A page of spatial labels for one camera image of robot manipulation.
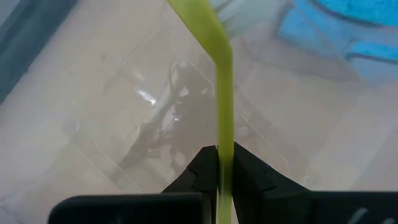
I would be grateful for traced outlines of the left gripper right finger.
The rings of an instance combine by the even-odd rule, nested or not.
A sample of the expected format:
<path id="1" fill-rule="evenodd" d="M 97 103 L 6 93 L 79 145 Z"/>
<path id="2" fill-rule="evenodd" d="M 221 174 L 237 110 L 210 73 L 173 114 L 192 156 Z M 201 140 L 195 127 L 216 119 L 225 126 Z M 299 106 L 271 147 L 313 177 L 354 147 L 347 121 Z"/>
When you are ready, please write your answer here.
<path id="1" fill-rule="evenodd" d="M 233 200 L 239 224 L 308 224 L 308 192 L 234 144 Z"/>

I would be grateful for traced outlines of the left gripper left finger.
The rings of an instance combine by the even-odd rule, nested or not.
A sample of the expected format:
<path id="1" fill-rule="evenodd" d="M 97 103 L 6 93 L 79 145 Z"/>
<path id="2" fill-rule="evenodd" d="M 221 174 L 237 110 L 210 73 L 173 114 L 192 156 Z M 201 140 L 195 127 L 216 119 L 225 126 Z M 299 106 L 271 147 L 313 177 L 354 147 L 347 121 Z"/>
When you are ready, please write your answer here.
<path id="1" fill-rule="evenodd" d="M 205 224 L 216 224 L 218 152 L 215 145 L 199 150 L 186 169 L 162 193 L 201 193 Z"/>

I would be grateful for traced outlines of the green dish brush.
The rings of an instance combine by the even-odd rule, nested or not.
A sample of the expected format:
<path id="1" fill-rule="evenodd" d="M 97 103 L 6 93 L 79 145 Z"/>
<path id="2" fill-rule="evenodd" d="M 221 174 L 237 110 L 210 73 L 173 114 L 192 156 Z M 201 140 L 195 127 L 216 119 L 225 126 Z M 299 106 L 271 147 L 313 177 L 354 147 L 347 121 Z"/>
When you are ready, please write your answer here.
<path id="1" fill-rule="evenodd" d="M 217 224 L 231 224 L 234 160 L 233 51 L 209 0 L 167 0 L 215 64 L 219 197 Z"/>

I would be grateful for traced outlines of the clear plastic storage box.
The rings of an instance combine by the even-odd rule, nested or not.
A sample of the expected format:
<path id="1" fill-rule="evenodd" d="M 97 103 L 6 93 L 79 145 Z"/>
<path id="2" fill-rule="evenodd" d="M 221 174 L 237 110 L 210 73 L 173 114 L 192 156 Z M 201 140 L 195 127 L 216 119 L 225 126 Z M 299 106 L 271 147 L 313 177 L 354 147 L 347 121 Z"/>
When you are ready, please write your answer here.
<path id="1" fill-rule="evenodd" d="M 312 190 L 398 191 L 398 64 L 345 59 L 398 27 L 343 21 L 332 58 L 277 37 L 291 0 L 215 0 L 231 31 L 234 139 Z M 215 66 L 167 0 L 78 0 L 0 104 L 0 223 L 83 194 L 149 194 L 216 143 Z"/>

